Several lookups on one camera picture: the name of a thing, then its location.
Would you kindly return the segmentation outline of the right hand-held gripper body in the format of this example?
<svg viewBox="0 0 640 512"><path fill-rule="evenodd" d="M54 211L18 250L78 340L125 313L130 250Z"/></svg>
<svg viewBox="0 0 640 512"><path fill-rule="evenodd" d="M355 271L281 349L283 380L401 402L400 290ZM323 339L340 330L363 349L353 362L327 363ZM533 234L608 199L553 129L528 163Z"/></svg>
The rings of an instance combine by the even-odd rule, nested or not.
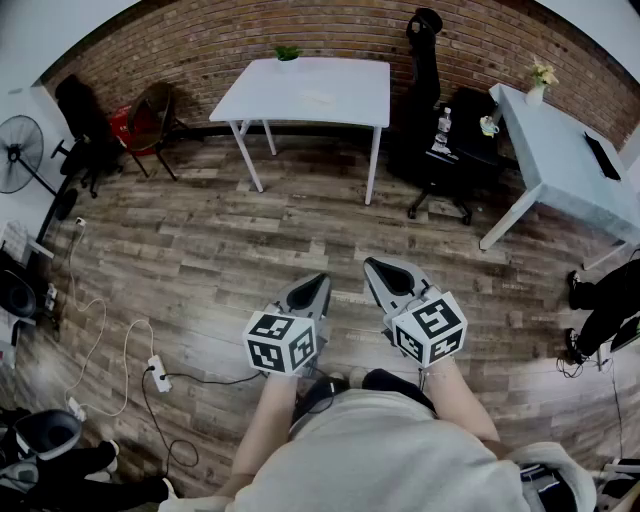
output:
<svg viewBox="0 0 640 512"><path fill-rule="evenodd" d="M422 368L461 350L468 321L450 292L422 284L410 293L383 293L384 334Z"/></svg>

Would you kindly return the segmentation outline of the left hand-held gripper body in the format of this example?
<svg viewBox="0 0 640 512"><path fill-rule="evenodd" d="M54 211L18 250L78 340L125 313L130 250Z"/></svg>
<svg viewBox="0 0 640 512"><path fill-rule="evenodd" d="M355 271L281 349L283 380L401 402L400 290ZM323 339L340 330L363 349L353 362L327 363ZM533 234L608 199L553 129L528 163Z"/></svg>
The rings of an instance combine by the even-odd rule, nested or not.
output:
<svg viewBox="0 0 640 512"><path fill-rule="evenodd" d="M316 362L326 340L323 305L294 309L282 301L251 316L243 343L252 368L285 376L302 376Z"/></svg>

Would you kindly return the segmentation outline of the person's left forearm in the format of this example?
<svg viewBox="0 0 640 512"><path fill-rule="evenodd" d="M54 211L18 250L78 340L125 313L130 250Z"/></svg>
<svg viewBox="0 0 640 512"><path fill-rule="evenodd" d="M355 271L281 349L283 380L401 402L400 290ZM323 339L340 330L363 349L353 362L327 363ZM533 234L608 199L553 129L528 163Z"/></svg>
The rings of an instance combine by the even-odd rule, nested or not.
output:
<svg viewBox="0 0 640 512"><path fill-rule="evenodd" d="M254 416L236 452L228 481L218 496L234 498L266 461L288 442L298 387L297 376L270 374Z"/></svg>

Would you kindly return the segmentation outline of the person's right forearm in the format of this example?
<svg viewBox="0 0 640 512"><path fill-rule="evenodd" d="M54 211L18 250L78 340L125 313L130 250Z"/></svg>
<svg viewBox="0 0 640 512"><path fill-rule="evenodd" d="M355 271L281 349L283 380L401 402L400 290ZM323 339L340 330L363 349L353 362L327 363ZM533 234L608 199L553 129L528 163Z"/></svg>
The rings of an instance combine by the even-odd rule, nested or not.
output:
<svg viewBox="0 0 640 512"><path fill-rule="evenodd" d="M463 428L481 441L500 441L494 422L467 385L453 357L444 357L430 366L426 384L440 419Z"/></svg>

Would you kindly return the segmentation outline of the person's black trousers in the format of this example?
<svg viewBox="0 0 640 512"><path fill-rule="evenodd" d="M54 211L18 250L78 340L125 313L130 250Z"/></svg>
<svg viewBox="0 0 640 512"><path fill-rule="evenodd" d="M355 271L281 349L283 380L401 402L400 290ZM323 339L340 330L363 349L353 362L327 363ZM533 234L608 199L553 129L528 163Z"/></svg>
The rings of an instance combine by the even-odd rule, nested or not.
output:
<svg viewBox="0 0 640 512"><path fill-rule="evenodd" d="M366 372L360 388L370 391L396 392L410 398L435 413L436 409L432 401L421 391L421 389L394 374L382 369L374 369ZM298 398L292 423L300 420L323 400L331 399L334 395L340 395L350 389L356 389L355 384L350 384L344 378L323 376L317 380L302 398Z"/></svg>

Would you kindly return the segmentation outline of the person's shoes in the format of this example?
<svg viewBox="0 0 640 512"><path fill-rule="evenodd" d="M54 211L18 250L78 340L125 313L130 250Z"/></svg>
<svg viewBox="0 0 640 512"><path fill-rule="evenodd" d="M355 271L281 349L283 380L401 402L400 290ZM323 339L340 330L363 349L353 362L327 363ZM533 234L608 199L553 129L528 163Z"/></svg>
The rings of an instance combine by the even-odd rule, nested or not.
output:
<svg viewBox="0 0 640 512"><path fill-rule="evenodd" d="M348 375L341 372L331 372L329 379L337 392L344 392L349 389L363 389L364 379L368 371L361 367L353 368Z"/></svg>

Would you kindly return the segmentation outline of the white power strip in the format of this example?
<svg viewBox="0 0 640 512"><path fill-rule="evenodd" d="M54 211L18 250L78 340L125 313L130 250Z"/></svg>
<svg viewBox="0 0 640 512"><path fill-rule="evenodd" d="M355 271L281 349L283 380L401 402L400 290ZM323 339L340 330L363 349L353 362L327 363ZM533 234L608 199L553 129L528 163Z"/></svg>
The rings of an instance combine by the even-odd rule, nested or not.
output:
<svg viewBox="0 0 640 512"><path fill-rule="evenodd" d="M160 393L170 392L172 389L172 384L169 377L167 376L167 372L159 354L155 354L148 359L148 367L151 370L151 374L157 390Z"/></svg>

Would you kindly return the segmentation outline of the black office chair with headrest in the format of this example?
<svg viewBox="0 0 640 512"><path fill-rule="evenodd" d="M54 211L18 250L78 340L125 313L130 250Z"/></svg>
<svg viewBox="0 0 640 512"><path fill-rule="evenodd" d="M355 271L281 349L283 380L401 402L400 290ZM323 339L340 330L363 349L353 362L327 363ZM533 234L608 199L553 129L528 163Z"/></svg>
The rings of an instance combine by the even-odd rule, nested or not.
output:
<svg viewBox="0 0 640 512"><path fill-rule="evenodd" d="M417 217L428 196L444 195L461 211L462 223L469 225L472 211L465 200L503 169L496 139L484 135L480 124L483 116L493 113L495 102L489 93L467 87L440 101L435 46L442 27L441 17L430 8L418 8L407 25L413 83L399 102L388 169L421 189L408 209L409 218Z"/></svg>

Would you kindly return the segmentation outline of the person in white clothing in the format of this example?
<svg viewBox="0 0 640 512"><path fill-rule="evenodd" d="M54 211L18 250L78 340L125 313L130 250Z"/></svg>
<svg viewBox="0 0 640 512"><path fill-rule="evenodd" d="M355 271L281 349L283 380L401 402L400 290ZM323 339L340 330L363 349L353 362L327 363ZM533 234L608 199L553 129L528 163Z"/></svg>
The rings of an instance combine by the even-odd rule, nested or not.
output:
<svg viewBox="0 0 640 512"><path fill-rule="evenodd" d="M557 443L499 457L397 393L351 390L302 420L232 498L159 512L593 512L590 474Z"/></svg>

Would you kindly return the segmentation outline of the clear water bottle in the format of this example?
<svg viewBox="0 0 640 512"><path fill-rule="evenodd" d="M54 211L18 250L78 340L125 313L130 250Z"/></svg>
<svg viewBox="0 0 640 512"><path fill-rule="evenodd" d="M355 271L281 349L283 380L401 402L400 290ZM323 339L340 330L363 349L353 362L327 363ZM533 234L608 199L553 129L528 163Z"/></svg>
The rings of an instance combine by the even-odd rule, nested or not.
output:
<svg viewBox="0 0 640 512"><path fill-rule="evenodd" d="M451 108L445 107L443 109L443 113L440 115L438 119L436 135L434 138L434 143L431 148L432 151L450 155L451 150L449 149L448 143L448 135L451 129Z"/></svg>

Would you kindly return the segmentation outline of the light grey table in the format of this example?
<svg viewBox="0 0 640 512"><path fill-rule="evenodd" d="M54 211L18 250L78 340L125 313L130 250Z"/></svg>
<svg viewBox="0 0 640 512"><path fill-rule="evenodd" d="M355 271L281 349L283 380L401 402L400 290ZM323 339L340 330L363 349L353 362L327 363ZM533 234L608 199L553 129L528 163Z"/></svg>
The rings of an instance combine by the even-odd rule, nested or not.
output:
<svg viewBox="0 0 640 512"><path fill-rule="evenodd" d="M494 118L503 119L526 187L521 197L479 242L490 249L536 202L587 222L616 238L607 252L583 261L590 270L626 246L640 247L640 200L610 141L580 121L504 84L489 93ZM604 176L584 133L598 140L621 181Z"/></svg>

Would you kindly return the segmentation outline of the white table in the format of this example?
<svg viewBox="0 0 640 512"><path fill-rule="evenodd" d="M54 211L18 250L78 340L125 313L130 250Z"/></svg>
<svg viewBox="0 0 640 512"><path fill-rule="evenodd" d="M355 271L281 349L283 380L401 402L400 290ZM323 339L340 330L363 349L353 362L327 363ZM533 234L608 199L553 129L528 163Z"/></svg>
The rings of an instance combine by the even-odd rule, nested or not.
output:
<svg viewBox="0 0 640 512"><path fill-rule="evenodd" d="M304 101L302 91L320 91L335 97L329 107ZM262 124L269 148L276 154L271 121L322 122L373 129L364 204L374 190L382 131L390 126L390 65L387 62L300 57L295 73L282 73L275 58L252 61L224 94L209 116L227 123L258 192L263 191L244 142L251 123Z"/></svg>

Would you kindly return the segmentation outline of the brown wicker chair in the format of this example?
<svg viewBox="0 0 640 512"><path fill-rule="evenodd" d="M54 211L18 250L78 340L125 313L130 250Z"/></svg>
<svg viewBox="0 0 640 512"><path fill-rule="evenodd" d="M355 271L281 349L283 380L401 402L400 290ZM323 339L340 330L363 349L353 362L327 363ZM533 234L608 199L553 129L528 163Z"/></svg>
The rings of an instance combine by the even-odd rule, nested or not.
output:
<svg viewBox="0 0 640 512"><path fill-rule="evenodd" d="M131 105L126 126L130 135L126 144L129 154L146 178L149 174L138 158L139 153L152 151L170 177L177 177L161 155L174 132L187 134L189 127L176 117L173 88L167 82L147 87Z"/></svg>

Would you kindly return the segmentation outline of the flat black device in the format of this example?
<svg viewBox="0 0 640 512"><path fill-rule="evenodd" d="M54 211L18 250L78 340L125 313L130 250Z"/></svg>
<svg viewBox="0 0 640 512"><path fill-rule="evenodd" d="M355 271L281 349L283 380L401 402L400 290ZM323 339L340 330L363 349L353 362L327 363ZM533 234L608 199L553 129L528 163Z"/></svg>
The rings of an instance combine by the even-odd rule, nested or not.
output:
<svg viewBox="0 0 640 512"><path fill-rule="evenodd" d="M607 153L601 143L592 138L589 134L584 133L584 138L592 150L604 176L610 180L620 182L621 177L614 165L611 163Z"/></svg>

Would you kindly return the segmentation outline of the green potted plant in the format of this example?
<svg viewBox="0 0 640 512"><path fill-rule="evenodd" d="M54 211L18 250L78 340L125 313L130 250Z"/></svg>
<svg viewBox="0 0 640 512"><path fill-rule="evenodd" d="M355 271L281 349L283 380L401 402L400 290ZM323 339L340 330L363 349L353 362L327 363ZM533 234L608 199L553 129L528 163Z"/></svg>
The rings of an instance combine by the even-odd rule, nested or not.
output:
<svg viewBox="0 0 640 512"><path fill-rule="evenodd" d="M300 67L302 50L297 46L276 46L277 69L282 73L295 73Z"/></svg>

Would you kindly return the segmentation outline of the red box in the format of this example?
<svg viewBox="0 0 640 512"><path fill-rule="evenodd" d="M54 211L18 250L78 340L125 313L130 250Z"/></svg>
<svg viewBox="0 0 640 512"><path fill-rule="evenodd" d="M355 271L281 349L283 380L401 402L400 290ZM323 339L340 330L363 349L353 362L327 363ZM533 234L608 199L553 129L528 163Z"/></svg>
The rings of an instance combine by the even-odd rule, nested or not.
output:
<svg viewBox="0 0 640 512"><path fill-rule="evenodd" d="M128 113L130 109L131 105L124 105L119 107L109 120L112 134L122 143L124 143L125 146L128 146L131 142L131 133L128 128ZM135 135L142 135L146 130L152 127L152 112L148 106L143 106L141 110L134 116L133 132Z"/></svg>

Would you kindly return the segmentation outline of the yellow flowers in white vase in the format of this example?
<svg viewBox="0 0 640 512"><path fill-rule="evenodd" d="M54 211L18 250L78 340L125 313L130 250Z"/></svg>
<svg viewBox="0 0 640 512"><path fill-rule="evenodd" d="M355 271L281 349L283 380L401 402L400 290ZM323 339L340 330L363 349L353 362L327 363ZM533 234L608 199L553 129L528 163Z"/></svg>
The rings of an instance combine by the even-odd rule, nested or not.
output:
<svg viewBox="0 0 640 512"><path fill-rule="evenodd" d="M537 57L534 58L531 67L533 87L527 92L525 102L532 107L538 107L543 103L544 93L548 87L558 84L555 76L555 69L552 65L542 62Z"/></svg>

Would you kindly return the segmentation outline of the black standing fan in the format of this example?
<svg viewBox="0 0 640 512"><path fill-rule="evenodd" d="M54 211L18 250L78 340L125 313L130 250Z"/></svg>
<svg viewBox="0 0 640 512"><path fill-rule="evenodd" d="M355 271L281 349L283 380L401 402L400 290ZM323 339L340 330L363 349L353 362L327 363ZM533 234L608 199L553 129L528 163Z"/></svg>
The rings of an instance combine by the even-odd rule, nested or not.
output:
<svg viewBox="0 0 640 512"><path fill-rule="evenodd" d="M36 180L54 198L55 217L63 221L76 203L77 191L55 192L39 174L44 138L38 123L15 115L0 124L0 194L14 194Z"/></svg>

